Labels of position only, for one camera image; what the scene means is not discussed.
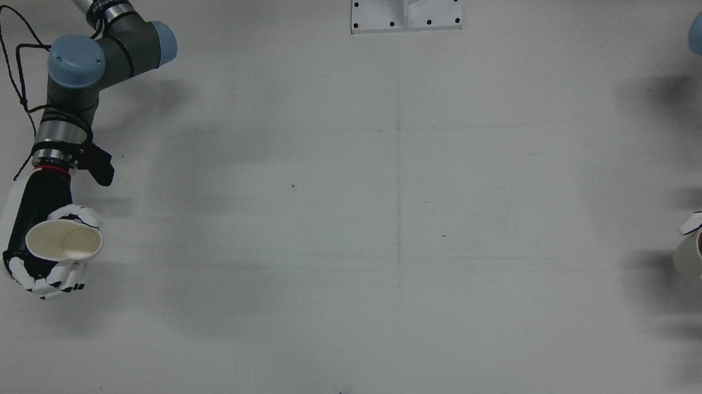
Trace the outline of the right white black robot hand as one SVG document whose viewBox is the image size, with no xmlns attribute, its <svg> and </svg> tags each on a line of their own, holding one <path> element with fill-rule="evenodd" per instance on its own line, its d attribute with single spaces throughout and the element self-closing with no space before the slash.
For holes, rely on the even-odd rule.
<svg viewBox="0 0 702 394">
<path fill-rule="evenodd" d="M 74 203 L 70 183 L 68 171 L 38 166 L 11 185 L 0 214 L 0 266 L 39 299 L 83 289 L 103 244 L 102 220 Z"/>
</svg>

